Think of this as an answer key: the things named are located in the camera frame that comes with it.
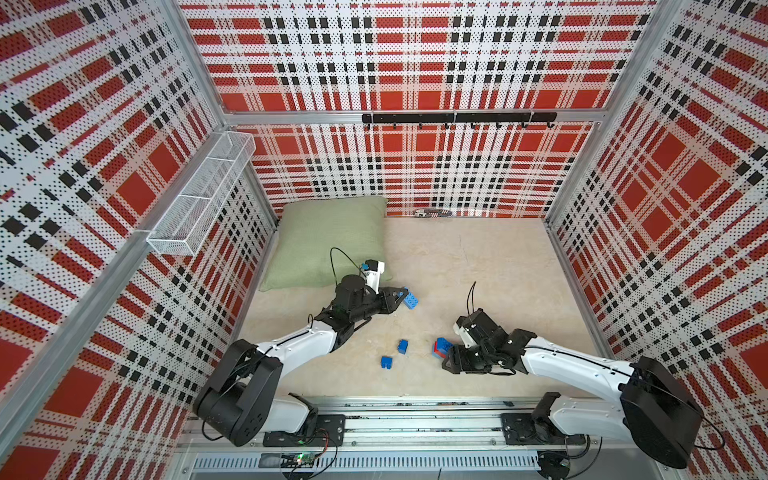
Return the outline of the light blue lego brick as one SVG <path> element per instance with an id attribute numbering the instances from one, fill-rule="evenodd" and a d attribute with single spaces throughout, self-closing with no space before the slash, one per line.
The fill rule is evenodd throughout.
<path id="1" fill-rule="evenodd" d="M 403 299 L 403 304 L 410 310 L 414 310 L 418 304 L 419 300 L 411 293 L 409 292 Z"/>

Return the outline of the blue long lego brick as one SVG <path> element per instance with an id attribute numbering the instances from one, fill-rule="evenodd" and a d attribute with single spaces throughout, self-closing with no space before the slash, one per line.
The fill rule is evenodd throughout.
<path id="1" fill-rule="evenodd" d="M 447 357 L 453 347 L 453 344 L 443 337 L 439 337 L 435 342 L 438 343 L 439 347 L 442 349 L 442 351 L 445 353 Z"/>

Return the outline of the red lego brick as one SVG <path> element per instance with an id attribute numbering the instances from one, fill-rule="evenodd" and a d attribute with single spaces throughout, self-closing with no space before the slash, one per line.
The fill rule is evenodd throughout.
<path id="1" fill-rule="evenodd" d="M 439 345 L 438 345 L 438 343 L 437 343 L 437 342 L 435 342 L 435 343 L 433 344 L 433 350 L 432 350 L 432 354 L 433 354 L 435 357 L 437 357 L 437 358 L 440 358 L 440 359 L 445 359 L 445 358 L 446 358 L 446 355 L 445 355 L 445 353 L 444 353 L 444 352 L 442 351 L 442 349 L 439 347 Z"/>

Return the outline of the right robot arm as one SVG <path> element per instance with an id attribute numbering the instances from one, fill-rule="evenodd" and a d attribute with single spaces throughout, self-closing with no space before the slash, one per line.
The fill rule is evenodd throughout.
<path id="1" fill-rule="evenodd" d="M 655 359 L 600 358 L 534 332 L 506 332 L 483 310 L 459 317 L 443 369 L 458 374 L 550 378 L 589 393 L 579 400 L 546 393 L 532 421 L 543 436 L 589 435 L 633 442 L 654 461 L 688 466 L 704 414 L 688 390 Z"/>

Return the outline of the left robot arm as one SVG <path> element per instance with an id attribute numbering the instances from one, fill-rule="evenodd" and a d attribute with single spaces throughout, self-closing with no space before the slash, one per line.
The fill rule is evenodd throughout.
<path id="1" fill-rule="evenodd" d="M 335 298 L 304 328 L 271 342 L 239 339 L 230 345 L 194 400 L 193 413 L 237 447 L 261 432 L 312 440 L 319 430 L 317 408 L 299 395 L 278 397 L 281 380 L 340 349 L 374 316 L 402 305 L 418 305 L 409 289 L 375 288 L 359 275 L 345 276 Z"/>

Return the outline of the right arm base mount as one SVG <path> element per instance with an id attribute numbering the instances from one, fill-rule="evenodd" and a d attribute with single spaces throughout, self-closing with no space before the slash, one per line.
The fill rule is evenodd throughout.
<path id="1" fill-rule="evenodd" d="M 584 435 L 566 435 L 549 418 L 560 393 L 547 392 L 532 412 L 501 415 L 502 433 L 507 445 L 584 445 Z"/>

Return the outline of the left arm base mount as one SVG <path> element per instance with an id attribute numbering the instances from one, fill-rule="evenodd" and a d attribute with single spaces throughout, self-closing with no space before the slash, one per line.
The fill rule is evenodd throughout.
<path id="1" fill-rule="evenodd" d="M 324 447 L 341 446 L 345 427 L 345 415 L 321 414 L 315 404 L 290 393 L 273 402 L 260 432 L 268 448 Z"/>

